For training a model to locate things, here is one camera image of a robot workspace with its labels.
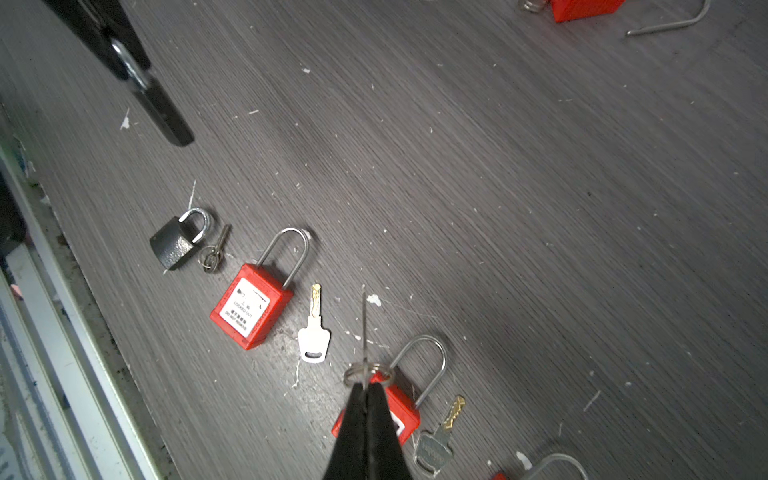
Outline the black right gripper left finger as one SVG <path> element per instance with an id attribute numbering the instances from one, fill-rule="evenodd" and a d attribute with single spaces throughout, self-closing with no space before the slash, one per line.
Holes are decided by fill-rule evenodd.
<path id="1" fill-rule="evenodd" d="M 361 383 L 352 387 L 339 435 L 324 479 L 366 479 L 367 392 Z"/>

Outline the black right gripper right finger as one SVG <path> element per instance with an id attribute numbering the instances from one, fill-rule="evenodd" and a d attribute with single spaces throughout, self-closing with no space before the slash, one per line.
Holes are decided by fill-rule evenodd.
<path id="1" fill-rule="evenodd" d="M 411 480 L 384 387 L 367 387 L 367 478 Z"/>

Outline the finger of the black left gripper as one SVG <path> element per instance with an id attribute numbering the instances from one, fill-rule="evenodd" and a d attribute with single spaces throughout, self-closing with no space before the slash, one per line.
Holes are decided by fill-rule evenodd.
<path id="1" fill-rule="evenodd" d="M 128 79 L 128 72 L 112 47 L 117 40 L 138 65 L 148 70 L 151 62 L 118 0 L 44 0 L 44 4 L 83 42 L 116 78 Z"/>

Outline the key with ring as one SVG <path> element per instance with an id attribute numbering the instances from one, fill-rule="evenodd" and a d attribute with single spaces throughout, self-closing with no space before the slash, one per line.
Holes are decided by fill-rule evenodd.
<path id="1" fill-rule="evenodd" d="M 366 287 L 361 286 L 361 343 L 362 357 L 359 361 L 352 363 L 343 375 L 343 384 L 345 387 L 352 388 L 355 384 L 361 383 L 363 389 L 366 389 L 376 374 L 381 375 L 378 381 L 383 388 L 389 387 L 395 380 L 393 369 L 385 364 L 374 362 L 369 358 L 368 349 L 368 322 L 367 322 L 367 293 Z"/>

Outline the black padlock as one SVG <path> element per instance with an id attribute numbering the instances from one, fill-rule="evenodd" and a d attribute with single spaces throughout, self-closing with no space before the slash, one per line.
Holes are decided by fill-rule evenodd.
<path id="1" fill-rule="evenodd" d="M 143 69 L 127 47 L 116 39 L 111 46 L 133 84 L 133 94 L 165 138 L 177 147 L 194 142 L 194 134 L 160 82 Z"/>
<path id="2" fill-rule="evenodd" d="M 149 239 L 150 248 L 164 270 L 176 270 L 199 249 L 213 225 L 209 211 L 190 208 L 166 222 Z"/>

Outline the silver key white head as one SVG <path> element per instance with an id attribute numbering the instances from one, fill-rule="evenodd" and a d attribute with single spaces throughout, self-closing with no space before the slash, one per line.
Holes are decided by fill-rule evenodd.
<path id="1" fill-rule="evenodd" d="M 310 364 L 325 361 L 331 340 L 331 332 L 322 325 L 321 296 L 321 285 L 313 284 L 307 326 L 298 331 L 300 359 Z"/>

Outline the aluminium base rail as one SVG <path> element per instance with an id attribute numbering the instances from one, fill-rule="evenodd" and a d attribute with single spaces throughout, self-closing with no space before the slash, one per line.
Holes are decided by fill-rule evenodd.
<path id="1" fill-rule="evenodd" d="M 1 475 L 178 469 L 17 143 L 1 148 Z"/>

